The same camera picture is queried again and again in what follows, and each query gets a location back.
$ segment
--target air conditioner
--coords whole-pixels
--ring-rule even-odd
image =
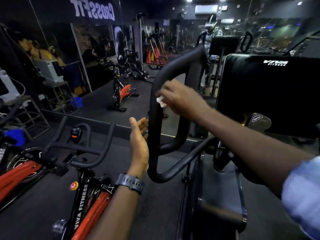
[[[218,5],[197,5],[195,15],[213,15],[218,11]]]
[[[221,23],[222,23],[222,24],[232,24],[232,23],[233,23],[233,21],[234,21],[234,19],[233,19],[233,18],[229,18],[229,19],[222,19],[222,20],[221,20]]]

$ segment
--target cable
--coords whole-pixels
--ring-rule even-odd
[[[16,81],[17,83],[20,83],[20,84],[21,84],[21,86],[23,87],[23,93],[22,93],[19,97],[23,96],[23,95],[26,93],[26,87],[25,87],[21,82],[13,79],[11,76],[8,75],[8,77],[9,77],[11,80],[14,80],[14,81]]]
[[[20,45],[18,45],[18,44],[13,40],[13,38],[11,38],[11,36],[8,34],[7,29],[6,29],[5,27],[4,27],[3,29],[5,30],[7,36],[11,39],[11,41],[12,41],[18,48],[20,48],[20,49],[26,54],[26,56],[28,56],[28,58],[31,60],[31,63],[33,64],[35,70],[36,70],[43,78],[48,79],[48,80],[52,80],[52,81],[55,82],[55,80],[53,80],[53,79],[51,79],[51,78],[49,78],[49,77],[44,76],[41,72],[38,71],[38,68],[37,68],[37,66],[34,64],[33,59],[28,55],[28,53],[27,53]]]

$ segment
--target exercise bike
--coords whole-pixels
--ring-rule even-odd
[[[23,101],[18,100],[10,112],[1,119],[0,126],[9,121],[20,108]],[[0,212],[14,200],[30,189],[46,173],[58,175],[66,173],[65,168],[55,161],[44,161],[39,147],[21,149],[17,141],[1,135],[0,138]]]
[[[56,135],[43,150],[43,157],[46,157],[52,148],[71,150],[64,160],[64,166],[71,165],[78,171],[78,180],[70,185],[71,190],[76,190],[70,219],[58,220],[52,227],[52,233],[54,240],[84,240],[104,212],[114,191],[110,178],[94,178],[95,173],[91,168],[98,166],[106,157],[116,125],[110,125],[105,145],[102,150],[98,150],[91,148],[91,128],[85,123],[75,125],[67,141],[60,142],[66,121],[65,116],[62,118]],[[81,142],[82,128],[87,130],[84,142]],[[81,157],[84,153],[98,155],[98,158],[87,162],[86,158]]]
[[[138,97],[139,94],[133,93],[135,88],[132,88],[129,84],[129,76],[132,73],[132,69],[127,68],[126,73],[120,76],[119,65],[110,61],[107,63],[110,66],[110,70],[113,71],[113,104],[108,106],[108,110],[115,110],[120,112],[126,112],[127,108],[121,107],[130,97]]]
[[[139,59],[138,52],[133,53],[131,50],[125,48],[124,53],[125,53],[124,66],[132,70],[132,73],[130,73],[130,76],[135,79],[145,81],[147,83],[152,83],[151,81],[148,81],[148,79],[150,78],[149,73],[143,70],[142,64],[139,60],[136,60],[135,64],[129,61],[130,58]]]

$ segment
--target blue shirt sleeve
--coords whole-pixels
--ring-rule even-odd
[[[283,184],[282,203],[309,238],[320,240],[320,156],[290,173]]]

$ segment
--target right hand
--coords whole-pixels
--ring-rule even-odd
[[[163,96],[172,111],[190,121],[198,122],[210,106],[192,88],[176,79],[166,81],[156,96]]]

